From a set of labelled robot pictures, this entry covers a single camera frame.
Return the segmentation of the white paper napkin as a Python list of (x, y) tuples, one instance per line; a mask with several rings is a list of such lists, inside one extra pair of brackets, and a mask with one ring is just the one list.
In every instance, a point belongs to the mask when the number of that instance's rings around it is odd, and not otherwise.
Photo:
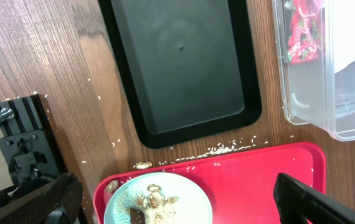
[(355, 0), (333, 0), (334, 71), (355, 61)]

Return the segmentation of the large light blue plate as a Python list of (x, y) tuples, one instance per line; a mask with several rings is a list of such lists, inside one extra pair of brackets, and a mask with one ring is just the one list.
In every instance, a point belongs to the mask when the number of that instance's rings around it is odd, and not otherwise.
[(132, 187), (146, 193), (147, 186), (150, 184), (159, 185), (167, 197), (179, 197), (176, 206), (180, 219), (176, 224), (210, 224), (213, 222), (210, 199), (197, 184), (186, 177), (170, 172), (153, 172), (137, 177), (129, 175), (127, 178), (112, 178), (111, 181), (114, 179), (119, 181), (119, 186), (112, 194), (103, 191), (108, 198), (105, 200), (103, 215), (98, 215), (100, 223), (116, 223), (113, 218), (113, 209), (117, 196), (123, 190)]

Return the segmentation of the food leftovers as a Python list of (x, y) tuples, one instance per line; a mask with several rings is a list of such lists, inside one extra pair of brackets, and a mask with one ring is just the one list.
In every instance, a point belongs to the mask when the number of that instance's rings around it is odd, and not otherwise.
[(119, 194), (113, 209), (116, 223), (177, 223), (178, 196), (167, 197), (156, 184), (147, 186), (147, 192), (128, 187)]

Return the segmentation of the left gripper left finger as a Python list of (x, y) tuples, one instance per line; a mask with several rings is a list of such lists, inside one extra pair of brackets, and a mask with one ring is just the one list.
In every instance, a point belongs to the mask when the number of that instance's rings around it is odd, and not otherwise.
[(73, 173), (39, 178), (0, 191), (0, 223), (75, 223), (83, 186)]

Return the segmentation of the red candy wrapper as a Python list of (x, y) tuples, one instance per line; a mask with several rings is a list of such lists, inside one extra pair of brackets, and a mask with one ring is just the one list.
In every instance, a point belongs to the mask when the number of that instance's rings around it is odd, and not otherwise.
[(322, 56), (323, 0), (293, 0), (287, 56), (290, 64), (314, 61)]

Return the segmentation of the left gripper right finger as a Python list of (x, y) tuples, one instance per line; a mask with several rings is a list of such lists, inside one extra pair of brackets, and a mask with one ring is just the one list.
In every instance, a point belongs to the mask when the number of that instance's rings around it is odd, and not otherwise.
[(273, 190), (282, 224), (355, 224), (355, 211), (292, 176), (279, 173)]

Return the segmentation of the red plastic serving tray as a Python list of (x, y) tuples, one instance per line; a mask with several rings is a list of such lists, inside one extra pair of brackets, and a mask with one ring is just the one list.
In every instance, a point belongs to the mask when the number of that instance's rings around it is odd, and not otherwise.
[(317, 145), (299, 142), (191, 162), (111, 175), (93, 194), (97, 215), (103, 215), (103, 191), (112, 178), (170, 172), (197, 184), (211, 201), (212, 223), (279, 223), (273, 189), (279, 173), (286, 173), (315, 190), (326, 191), (326, 158)]

